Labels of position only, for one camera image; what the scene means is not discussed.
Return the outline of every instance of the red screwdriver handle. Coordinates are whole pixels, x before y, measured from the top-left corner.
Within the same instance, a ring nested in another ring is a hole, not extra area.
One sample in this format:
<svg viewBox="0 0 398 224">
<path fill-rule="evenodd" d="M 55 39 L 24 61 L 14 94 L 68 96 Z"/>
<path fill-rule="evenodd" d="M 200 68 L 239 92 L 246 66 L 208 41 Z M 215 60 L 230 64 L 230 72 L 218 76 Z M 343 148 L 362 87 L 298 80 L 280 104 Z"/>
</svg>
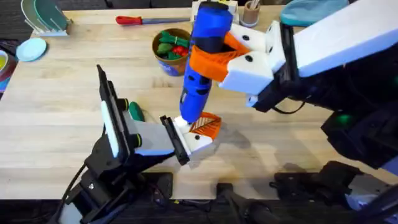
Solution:
<svg viewBox="0 0 398 224">
<path fill-rule="evenodd" d="M 142 25 L 142 18 L 139 17 L 129 17 L 129 16 L 117 16 L 116 22 L 119 25 Z"/>
</svg>

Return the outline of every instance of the blue lid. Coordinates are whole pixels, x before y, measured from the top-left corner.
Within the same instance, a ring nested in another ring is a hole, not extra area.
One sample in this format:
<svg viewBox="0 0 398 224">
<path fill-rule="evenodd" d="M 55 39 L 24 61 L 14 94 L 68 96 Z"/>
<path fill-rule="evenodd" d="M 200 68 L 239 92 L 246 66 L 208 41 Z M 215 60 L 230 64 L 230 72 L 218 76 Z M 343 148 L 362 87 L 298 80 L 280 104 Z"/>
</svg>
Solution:
<svg viewBox="0 0 398 224">
<path fill-rule="evenodd" d="M 17 58 L 23 62 L 31 62 L 42 56 L 47 43 L 41 38 L 32 38 L 23 42 L 17 48 Z"/>
</svg>

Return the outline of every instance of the wooden tabletop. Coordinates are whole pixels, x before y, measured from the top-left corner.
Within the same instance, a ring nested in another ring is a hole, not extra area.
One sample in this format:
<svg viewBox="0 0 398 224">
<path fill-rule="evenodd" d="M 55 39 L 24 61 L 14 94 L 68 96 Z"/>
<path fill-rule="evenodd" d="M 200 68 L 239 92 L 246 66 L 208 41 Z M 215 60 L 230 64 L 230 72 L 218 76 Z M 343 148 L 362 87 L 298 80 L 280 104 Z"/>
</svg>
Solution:
<svg viewBox="0 0 398 224">
<path fill-rule="evenodd" d="M 264 31 L 282 6 L 263 6 L 255 29 Z M 190 9 L 68 11 L 69 37 L 46 37 L 47 53 L 20 62 L 0 101 L 0 198 L 60 198 L 99 138 L 100 64 L 121 98 L 145 109 L 148 122 L 179 115 L 183 77 L 170 77 L 151 52 L 152 38 L 189 22 L 121 27 L 118 15 L 188 17 Z M 300 103 L 284 101 L 292 110 Z M 320 126 L 330 112 L 306 105 L 287 116 L 245 107 L 244 94 L 213 86 L 205 111 L 222 117 L 219 146 L 189 166 L 170 158 L 150 171 L 174 173 L 174 198 L 213 198 L 217 182 L 232 182 L 245 197 L 275 198 L 268 182 L 278 171 L 318 171 L 329 160 L 358 166 L 388 182 L 396 177 L 342 158 Z"/>
</svg>

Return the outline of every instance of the red vegetable toy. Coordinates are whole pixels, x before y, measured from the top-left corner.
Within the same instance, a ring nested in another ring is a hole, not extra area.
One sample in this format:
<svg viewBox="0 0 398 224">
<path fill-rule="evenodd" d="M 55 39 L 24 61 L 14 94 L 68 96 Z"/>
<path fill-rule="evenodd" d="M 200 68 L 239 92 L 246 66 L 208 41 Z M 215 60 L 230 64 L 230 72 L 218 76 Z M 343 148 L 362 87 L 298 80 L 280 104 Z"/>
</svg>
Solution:
<svg viewBox="0 0 398 224">
<path fill-rule="evenodd" d="M 188 54 L 188 49 L 182 46 L 176 46 L 173 47 L 172 52 L 181 56 L 185 56 L 186 54 Z"/>
</svg>

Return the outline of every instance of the green vegetable toy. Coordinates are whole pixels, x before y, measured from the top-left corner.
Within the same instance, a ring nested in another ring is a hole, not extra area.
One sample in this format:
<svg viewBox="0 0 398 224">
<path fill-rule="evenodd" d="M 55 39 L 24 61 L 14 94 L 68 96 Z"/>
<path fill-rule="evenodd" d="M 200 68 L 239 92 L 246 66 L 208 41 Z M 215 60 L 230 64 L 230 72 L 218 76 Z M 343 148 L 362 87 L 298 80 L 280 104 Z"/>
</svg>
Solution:
<svg viewBox="0 0 398 224">
<path fill-rule="evenodd" d="M 159 54 L 166 54 L 167 52 L 171 51 L 173 45 L 168 43 L 160 43 L 157 47 L 156 53 Z"/>
<path fill-rule="evenodd" d="M 179 59 L 180 57 L 181 57 L 181 55 L 173 53 L 173 52 L 167 53 L 167 59 L 169 59 L 169 60 Z"/>
<path fill-rule="evenodd" d="M 171 43 L 171 44 L 183 46 L 183 47 L 186 47 L 186 48 L 189 47 L 188 40 L 185 40 L 185 39 L 183 39 L 181 37 L 173 36 L 173 35 L 169 34 L 166 31 L 162 31 L 162 37 L 160 38 L 160 41 L 162 43 Z"/>
</svg>

